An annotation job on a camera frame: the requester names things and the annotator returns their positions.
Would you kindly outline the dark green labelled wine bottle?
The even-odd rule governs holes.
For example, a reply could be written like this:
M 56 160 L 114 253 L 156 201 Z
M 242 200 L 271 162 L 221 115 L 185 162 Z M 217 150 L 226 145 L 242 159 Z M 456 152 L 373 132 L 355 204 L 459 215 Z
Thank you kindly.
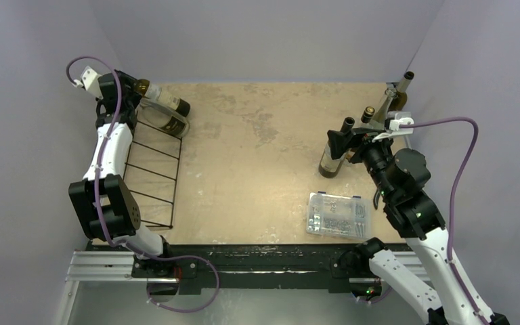
M 144 98 L 171 108 L 184 117 L 187 117 L 190 113 L 191 105 L 187 101 L 173 95 L 160 85 L 147 79 L 137 79 L 134 82 L 133 88 Z

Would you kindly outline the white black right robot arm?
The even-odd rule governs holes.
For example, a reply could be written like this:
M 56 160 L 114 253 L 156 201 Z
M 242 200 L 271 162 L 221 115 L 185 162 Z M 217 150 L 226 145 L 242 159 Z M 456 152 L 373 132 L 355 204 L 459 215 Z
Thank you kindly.
M 349 161 L 366 167 L 383 198 L 387 220 L 414 251 L 431 282 L 404 267 L 378 238 L 354 248 L 355 271 L 384 280 L 425 324 L 508 324 L 505 315 L 492 311 L 478 295 L 450 246 L 451 224 L 423 190 L 431 177 L 425 156 L 410 148 L 392 152 L 392 139 L 379 135 L 365 128 L 330 130 L 330 155 L 336 159 L 354 151 Z

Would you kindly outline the clear glass black-label bottle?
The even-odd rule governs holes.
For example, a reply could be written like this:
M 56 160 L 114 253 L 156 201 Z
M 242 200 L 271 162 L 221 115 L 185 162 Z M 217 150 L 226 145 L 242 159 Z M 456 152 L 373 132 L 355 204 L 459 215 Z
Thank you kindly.
M 142 99 L 139 103 L 139 109 L 146 121 L 169 135 L 183 138 L 190 130 L 190 123 L 187 118 L 172 108 L 152 100 Z

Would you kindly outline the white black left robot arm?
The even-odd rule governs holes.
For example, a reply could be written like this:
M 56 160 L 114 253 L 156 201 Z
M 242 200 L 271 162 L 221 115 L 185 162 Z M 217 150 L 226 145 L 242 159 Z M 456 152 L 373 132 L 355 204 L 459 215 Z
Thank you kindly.
M 68 188 L 83 232 L 90 240 L 122 246 L 138 259 L 149 259 L 152 272 L 168 276 L 175 267 L 169 243 L 142 225 L 139 205 L 124 180 L 141 99 L 131 88 L 134 79 L 121 71 L 100 74 L 87 66 L 75 83 L 97 102 L 93 158 L 82 180 Z

